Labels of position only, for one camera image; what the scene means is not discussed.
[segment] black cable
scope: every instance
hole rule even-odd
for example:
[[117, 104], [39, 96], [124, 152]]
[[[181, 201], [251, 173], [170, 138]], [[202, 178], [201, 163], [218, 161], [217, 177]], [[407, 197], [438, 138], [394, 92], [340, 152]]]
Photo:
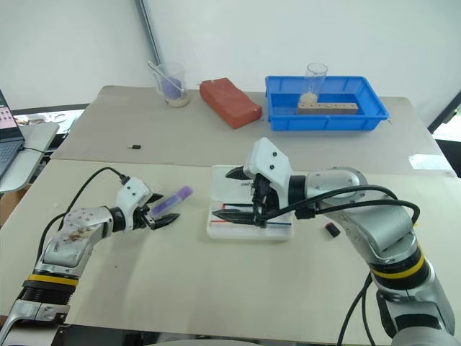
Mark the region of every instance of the black cable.
[[336, 205], [334, 207], [328, 207], [320, 210], [316, 210], [315, 214], [326, 214], [326, 213], [333, 213], [334, 211], [350, 209], [350, 208], [358, 208], [358, 207], [369, 207], [371, 205], [399, 205], [402, 207], [408, 207], [413, 209], [413, 215], [411, 216], [411, 221], [413, 225], [415, 224], [416, 220], [418, 220], [420, 210], [419, 207], [412, 203], [407, 202], [406, 200], [366, 200], [364, 202], [355, 202], [351, 204], [343, 204], [343, 205]]
[[46, 154], [46, 151], [41, 151], [35, 148], [29, 148], [28, 146], [23, 146], [21, 151], [23, 151], [24, 149], [34, 150], [34, 151], [38, 151], [39, 153]]
[[358, 192], [358, 191], [380, 191], [380, 192], [385, 193], [389, 197], [393, 198], [394, 200], [397, 200], [397, 196], [394, 194], [394, 192], [392, 192], [386, 187], [379, 186], [379, 185], [359, 185], [359, 186], [343, 187], [341, 189], [328, 191], [328, 192], [322, 193], [321, 195], [317, 195], [315, 197], [300, 200], [282, 209], [272, 211], [271, 213], [268, 213], [266, 215], [262, 215], [259, 213], [256, 215], [261, 220], [270, 220], [271, 218], [276, 218], [277, 216], [281, 216], [283, 214], [289, 213], [290, 211], [294, 211], [298, 208], [311, 205], [317, 202], [321, 202], [322, 200], [325, 200], [327, 198], [332, 198], [337, 195], [342, 195], [344, 193]]
[[[124, 183], [124, 181], [126, 180], [127, 176], [120, 173], [119, 171], [117, 171], [116, 169], [113, 169], [112, 167], [102, 167], [101, 169], [98, 169], [97, 171], [95, 171], [95, 173], [93, 173], [86, 181], [85, 183], [80, 187], [80, 190], [76, 193], [76, 195], [74, 196], [74, 198], [72, 199], [71, 201], [71, 204], [69, 204], [69, 206], [67, 207], [66, 209], [66, 214], [71, 211], [73, 205], [75, 204], [75, 202], [78, 200], [78, 198], [80, 197], [81, 193], [85, 190], [86, 186], [88, 186], [88, 184], [101, 172], [103, 171], [111, 171], [111, 172], [114, 172], [116, 175], [118, 175], [118, 177], [122, 180], [122, 183]], [[63, 220], [61, 221], [61, 223], [59, 224], [59, 229], [61, 229], [63, 227]]]
[[[367, 279], [368, 278], [370, 278], [370, 283], [371, 283], [372, 281], [371, 276], [368, 275]], [[367, 336], [368, 336], [368, 340], [370, 341], [370, 346], [376, 346], [375, 341], [373, 340], [372, 333], [370, 331], [370, 327], [368, 326], [368, 321], [367, 321], [367, 290], [364, 290], [362, 294], [362, 321], [363, 321], [363, 327], [365, 328], [365, 332], [367, 333]]]
[[37, 260], [35, 262], [38, 262], [38, 259], [40, 258], [40, 255], [42, 254], [43, 250], [43, 244], [45, 243], [45, 238], [46, 234], [50, 230], [51, 226], [60, 218], [64, 217], [66, 213], [59, 214], [55, 216], [50, 222], [48, 222], [48, 225], [46, 225], [45, 229], [42, 232], [42, 237], [40, 238], [40, 243], [38, 244], [38, 252], [37, 252]]
[[[59, 220], [59, 218], [63, 218], [65, 214], [67, 214], [69, 211], [71, 211], [73, 205], [75, 204], [75, 202], [78, 200], [78, 198], [80, 197], [81, 193], [85, 190], [86, 186], [88, 186], [88, 184], [101, 172], [103, 171], [111, 171], [111, 172], [114, 172], [119, 178], [120, 180], [122, 180], [122, 184], [125, 184], [127, 179], [129, 179], [129, 177], [127, 177], [126, 175], [120, 173], [119, 171], [117, 171], [116, 169], [113, 169], [112, 167], [103, 167], [101, 169], [98, 169], [97, 171], [95, 171], [95, 173], [93, 173], [86, 181], [85, 183], [80, 187], [79, 191], [76, 193], [76, 195], [74, 196], [74, 198], [72, 199], [71, 201], [71, 204], [69, 204], [69, 206], [67, 207], [67, 210], [65, 213], [62, 213], [62, 214], [59, 214], [57, 216], [55, 216], [49, 223], [48, 225], [45, 227], [45, 229], [43, 230], [42, 232], [42, 237], [40, 238], [40, 243], [38, 245], [38, 252], [37, 252], [37, 261], [38, 259], [40, 258], [40, 255], [42, 254], [42, 250], [43, 250], [43, 244], [45, 243], [45, 238], [46, 238], [46, 235], [48, 233], [48, 231], [50, 230], [51, 226], [57, 221]], [[59, 224], [59, 227], [58, 227], [58, 231], [63, 227], [63, 222], [64, 222], [64, 218], [63, 220], [61, 220], [61, 223]]]
[[371, 277], [371, 274], [368, 273], [367, 278], [365, 279], [365, 283], [364, 283], [362, 289], [358, 292], [358, 294], [354, 298], [354, 301], [352, 301], [352, 304], [349, 307], [349, 310], [347, 311], [346, 317], [344, 318], [344, 322], [343, 322], [343, 325], [341, 327], [341, 331], [339, 332], [338, 342], [336, 343], [336, 346], [342, 346], [343, 345], [344, 334], [346, 334], [347, 325], [349, 324], [349, 320], [351, 319], [352, 313], [354, 312], [357, 304], [359, 303], [360, 299], [362, 298], [363, 293], [369, 288], [371, 283], [372, 283], [372, 277]]

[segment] purple cloth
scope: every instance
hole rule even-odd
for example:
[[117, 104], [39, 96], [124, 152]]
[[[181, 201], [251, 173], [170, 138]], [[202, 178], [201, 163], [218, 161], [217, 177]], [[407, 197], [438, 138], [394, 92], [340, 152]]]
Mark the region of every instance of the purple cloth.
[[181, 81], [174, 78], [168, 77], [169, 80], [161, 77], [161, 90], [164, 93], [165, 97], [168, 99], [178, 99], [181, 97], [181, 92], [174, 87], [174, 85], [170, 82], [172, 81], [177, 87], [181, 88]]

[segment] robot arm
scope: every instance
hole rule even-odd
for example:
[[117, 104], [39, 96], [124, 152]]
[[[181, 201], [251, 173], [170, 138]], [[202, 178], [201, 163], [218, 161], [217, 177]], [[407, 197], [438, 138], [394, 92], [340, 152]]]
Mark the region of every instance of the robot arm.
[[417, 242], [411, 217], [393, 202], [396, 197], [391, 191], [367, 185], [363, 174], [350, 168], [295, 176], [288, 158], [266, 138], [254, 144], [243, 167], [226, 176], [252, 179], [254, 187], [253, 213], [214, 212], [227, 221], [265, 227], [268, 219], [294, 210], [297, 218], [322, 213], [341, 224], [370, 267], [382, 325], [390, 337], [396, 337], [393, 345], [415, 345], [406, 342], [427, 341], [428, 335], [438, 341], [424, 345], [442, 345], [442, 338], [459, 345], [452, 337], [451, 306]]
[[116, 207], [81, 208], [67, 213], [63, 228], [42, 251], [33, 273], [23, 283], [8, 319], [0, 331], [0, 345], [18, 321], [62, 324], [68, 305], [94, 245], [117, 231], [150, 227], [158, 229], [176, 220], [168, 214], [154, 220], [147, 203], [161, 198], [138, 178], [128, 179], [118, 192]]

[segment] purple marker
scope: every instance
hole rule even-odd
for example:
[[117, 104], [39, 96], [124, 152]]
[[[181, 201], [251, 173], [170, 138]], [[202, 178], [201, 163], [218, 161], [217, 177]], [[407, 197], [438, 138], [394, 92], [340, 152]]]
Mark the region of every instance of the purple marker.
[[176, 192], [170, 198], [167, 198], [162, 203], [151, 209], [151, 215], [153, 218], [159, 218], [168, 209], [173, 208], [176, 204], [179, 204], [192, 194], [192, 189], [188, 186], [184, 186], [180, 191]]

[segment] glass cup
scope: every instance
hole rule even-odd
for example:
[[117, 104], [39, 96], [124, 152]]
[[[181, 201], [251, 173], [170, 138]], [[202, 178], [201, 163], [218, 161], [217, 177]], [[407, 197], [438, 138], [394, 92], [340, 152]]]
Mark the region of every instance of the glass cup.
[[305, 72], [303, 93], [300, 102], [316, 103], [328, 67], [322, 63], [310, 63]]
[[186, 70], [180, 63], [161, 63], [156, 66], [161, 72], [152, 71], [157, 83], [157, 92], [163, 95], [165, 101], [171, 107], [183, 107], [190, 101], [189, 92], [186, 89]]

